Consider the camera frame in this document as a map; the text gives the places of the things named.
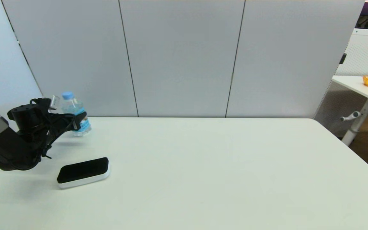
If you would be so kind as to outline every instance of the black and white device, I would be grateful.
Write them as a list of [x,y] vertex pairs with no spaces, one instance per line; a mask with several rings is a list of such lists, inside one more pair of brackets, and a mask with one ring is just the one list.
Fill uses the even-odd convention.
[[57,176],[60,188],[86,185],[106,179],[110,174],[107,157],[63,166]]

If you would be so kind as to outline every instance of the blue bottle cap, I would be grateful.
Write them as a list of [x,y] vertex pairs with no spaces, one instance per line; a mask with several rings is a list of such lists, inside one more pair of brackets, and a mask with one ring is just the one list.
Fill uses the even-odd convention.
[[75,95],[73,95],[73,93],[69,91],[69,92],[63,92],[62,97],[65,100],[70,100],[70,99],[75,98]]

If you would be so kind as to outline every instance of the pegboard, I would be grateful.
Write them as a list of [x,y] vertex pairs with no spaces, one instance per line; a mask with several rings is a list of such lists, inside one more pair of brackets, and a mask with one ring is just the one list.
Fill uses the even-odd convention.
[[[346,60],[339,65],[335,75],[368,75],[368,29],[355,29],[346,48]],[[353,121],[341,122],[341,116],[359,111],[366,98],[352,90],[332,82],[315,120],[338,137],[343,137]]]
[[346,48],[346,60],[339,65],[336,75],[368,75],[368,29],[355,29]]

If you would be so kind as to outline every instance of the white base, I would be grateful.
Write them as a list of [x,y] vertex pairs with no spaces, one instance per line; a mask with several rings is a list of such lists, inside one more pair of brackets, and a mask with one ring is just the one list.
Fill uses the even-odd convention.
[[108,163],[108,170],[101,175],[97,175],[97,176],[91,176],[91,177],[86,177],[80,180],[74,180],[71,182],[66,182],[66,183],[58,183],[59,187],[62,189],[65,188],[71,188],[71,187],[75,187],[75,186],[79,186],[79,185],[86,185],[89,183],[93,183],[99,180],[104,180],[106,179],[108,176],[110,175],[110,162]]

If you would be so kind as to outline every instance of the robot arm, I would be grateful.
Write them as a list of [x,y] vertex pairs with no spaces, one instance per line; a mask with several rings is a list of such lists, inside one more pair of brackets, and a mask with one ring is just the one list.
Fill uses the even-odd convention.
[[11,109],[7,115],[18,125],[18,132],[0,116],[0,169],[32,169],[42,157],[50,158],[46,153],[60,135],[80,129],[86,112],[79,115],[50,113],[50,103],[51,99],[38,98]]

